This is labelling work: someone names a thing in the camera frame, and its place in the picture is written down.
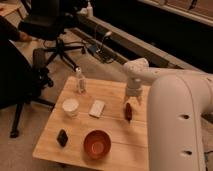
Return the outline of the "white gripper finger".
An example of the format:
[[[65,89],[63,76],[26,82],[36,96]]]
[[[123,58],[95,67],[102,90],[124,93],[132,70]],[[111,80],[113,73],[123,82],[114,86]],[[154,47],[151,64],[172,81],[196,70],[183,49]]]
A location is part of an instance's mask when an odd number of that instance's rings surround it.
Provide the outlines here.
[[[129,96],[125,96],[125,97],[124,97],[124,100],[123,100],[123,104],[126,104],[126,103],[128,102],[129,99],[130,99]]]
[[[136,97],[136,100],[137,100],[137,102],[138,102],[139,105],[142,104],[142,96]]]

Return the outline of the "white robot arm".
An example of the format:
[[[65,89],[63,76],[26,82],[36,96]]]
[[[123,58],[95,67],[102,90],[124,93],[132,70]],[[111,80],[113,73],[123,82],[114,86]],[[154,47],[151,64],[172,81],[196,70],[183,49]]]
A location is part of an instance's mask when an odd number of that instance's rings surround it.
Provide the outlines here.
[[[125,97],[142,100],[149,85],[147,136],[150,171],[206,171],[201,116],[213,113],[213,74],[151,67],[144,58],[123,65]]]

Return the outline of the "person's hand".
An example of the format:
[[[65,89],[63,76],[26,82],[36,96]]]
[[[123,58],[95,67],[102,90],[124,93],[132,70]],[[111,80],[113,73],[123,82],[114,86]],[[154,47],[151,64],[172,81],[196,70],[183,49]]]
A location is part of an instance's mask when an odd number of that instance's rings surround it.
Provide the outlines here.
[[[19,32],[19,37],[21,42],[30,42],[32,40],[30,35],[22,31]]]

